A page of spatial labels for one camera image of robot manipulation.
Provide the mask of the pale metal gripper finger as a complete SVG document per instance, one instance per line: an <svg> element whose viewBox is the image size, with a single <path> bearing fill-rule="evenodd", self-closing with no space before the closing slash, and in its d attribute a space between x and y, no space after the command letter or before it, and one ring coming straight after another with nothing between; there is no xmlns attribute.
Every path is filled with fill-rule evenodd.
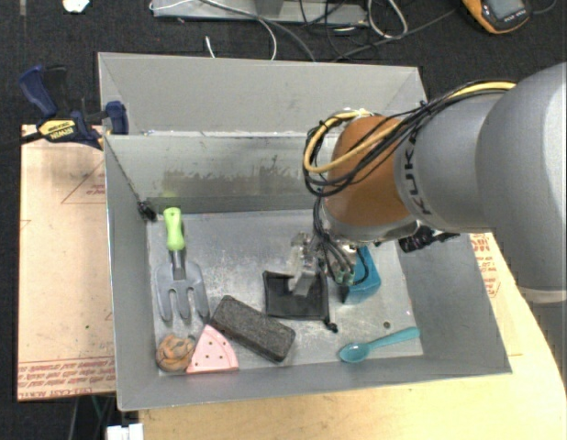
<svg viewBox="0 0 567 440"><path fill-rule="evenodd" d="M317 256L309 249L299 251L295 264L294 295L306 297L319 273Z"/></svg>
<svg viewBox="0 0 567 440"><path fill-rule="evenodd" d="M290 279L292 291L308 291L311 285L311 256L307 244L306 233L298 233L291 242L289 270L292 274Z"/></svg>

